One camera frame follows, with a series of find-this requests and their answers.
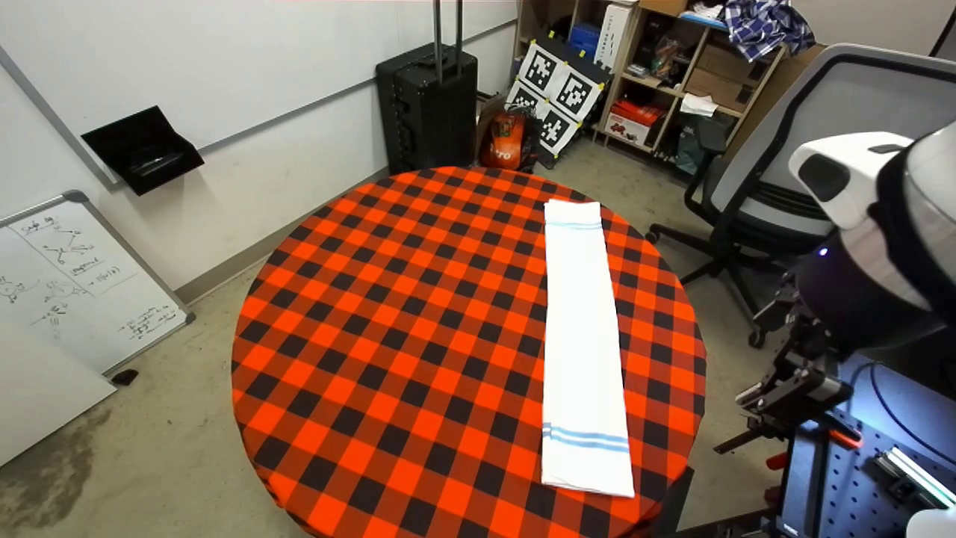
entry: whiteboard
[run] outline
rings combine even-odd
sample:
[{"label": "whiteboard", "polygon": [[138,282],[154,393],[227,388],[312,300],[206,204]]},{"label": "whiteboard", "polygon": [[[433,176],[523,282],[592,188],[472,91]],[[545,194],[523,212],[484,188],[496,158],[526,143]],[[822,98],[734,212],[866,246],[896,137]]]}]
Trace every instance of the whiteboard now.
[{"label": "whiteboard", "polygon": [[0,467],[117,388],[28,326],[0,315]]},{"label": "whiteboard", "polygon": [[[466,0],[466,39],[514,19],[517,0]],[[0,4],[0,49],[72,136],[158,106],[200,149],[368,85],[429,39],[429,0]]]},{"label": "whiteboard", "polygon": [[188,320],[78,198],[0,227],[0,315],[102,373]]}]

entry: blue stripe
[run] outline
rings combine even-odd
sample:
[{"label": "blue stripe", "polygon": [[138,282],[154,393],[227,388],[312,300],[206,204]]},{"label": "blue stripe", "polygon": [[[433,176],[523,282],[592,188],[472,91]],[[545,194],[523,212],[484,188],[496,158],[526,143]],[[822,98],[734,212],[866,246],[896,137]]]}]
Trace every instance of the blue stripe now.
[{"label": "blue stripe", "polygon": [[627,445],[581,442],[581,439],[554,436],[553,430],[542,430],[542,436],[545,436],[545,439],[554,439],[554,442],[560,442],[560,445],[572,445],[572,448],[627,453]]},{"label": "blue stripe", "polygon": [[599,439],[599,442],[624,442],[627,445],[627,436],[610,436],[610,435],[599,435],[599,430],[571,430],[571,427],[554,427],[548,423],[542,423],[542,430],[553,430],[553,435],[560,435],[560,436],[571,436],[571,439]]}]

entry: white wall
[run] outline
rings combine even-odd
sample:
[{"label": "white wall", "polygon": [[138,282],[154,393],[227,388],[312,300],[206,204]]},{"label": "white wall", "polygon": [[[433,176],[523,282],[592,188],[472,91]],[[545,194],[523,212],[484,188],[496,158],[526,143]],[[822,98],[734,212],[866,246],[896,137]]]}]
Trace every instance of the white wall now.
[{"label": "white wall", "polygon": [[[463,37],[514,16],[514,0],[468,0]],[[429,37],[429,0],[0,4],[0,45],[67,133],[158,106],[197,146],[344,92]]]},{"label": "white wall", "polygon": [[928,55],[956,0],[795,0],[819,42]]},{"label": "white wall", "polygon": [[940,39],[934,57],[956,59],[956,28],[949,28],[947,39]]},{"label": "white wall", "polygon": [[[468,45],[478,91],[506,86],[509,49],[514,28]],[[133,198],[102,188],[0,70],[0,161],[0,221],[81,188],[167,287],[181,287],[381,172],[384,146],[375,92],[362,86],[214,149],[200,172]]]}]

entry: white towel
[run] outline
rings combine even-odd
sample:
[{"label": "white towel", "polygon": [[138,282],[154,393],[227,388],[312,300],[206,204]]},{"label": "white towel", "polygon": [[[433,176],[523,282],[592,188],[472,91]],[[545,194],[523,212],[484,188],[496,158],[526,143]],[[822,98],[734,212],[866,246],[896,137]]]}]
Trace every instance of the white towel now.
[{"label": "white towel", "polygon": [[717,103],[710,95],[683,92],[681,98],[681,115],[713,116],[713,112],[717,112]]},{"label": "white towel", "polygon": [[542,204],[542,246],[541,482],[633,496],[617,315],[599,204]]}]

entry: chair backrest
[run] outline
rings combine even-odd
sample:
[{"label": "chair backrest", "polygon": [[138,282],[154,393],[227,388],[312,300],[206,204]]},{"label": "chair backrest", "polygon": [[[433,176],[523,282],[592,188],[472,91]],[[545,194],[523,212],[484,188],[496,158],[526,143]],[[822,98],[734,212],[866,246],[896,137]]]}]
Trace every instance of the chair backrest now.
[{"label": "chair backrest", "polygon": [[786,212],[751,198],[757,187],[804,191],[790,154],[844,133],[919,137],[956,119],[956,62],[902,51],[829,45],[751,128],[707,194],[707,206],[766,230],[826,237],[822,215]]}]

